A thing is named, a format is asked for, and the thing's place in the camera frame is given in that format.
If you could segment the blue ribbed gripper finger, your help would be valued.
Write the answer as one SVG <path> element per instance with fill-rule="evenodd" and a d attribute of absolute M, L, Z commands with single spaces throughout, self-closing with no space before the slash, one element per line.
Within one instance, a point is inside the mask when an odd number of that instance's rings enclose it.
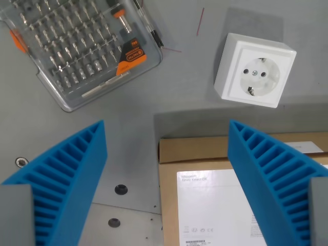
<path fill-rule="evenodd" d="M 327 168 L 231 120 L 228 159 L 267 245 L 327 245 Z"/>
<path fill-rule="evenodd" d="M 35 245 L 78 245 L 107 157 L 100 120 L 3 181 L 31 188 Z"/>

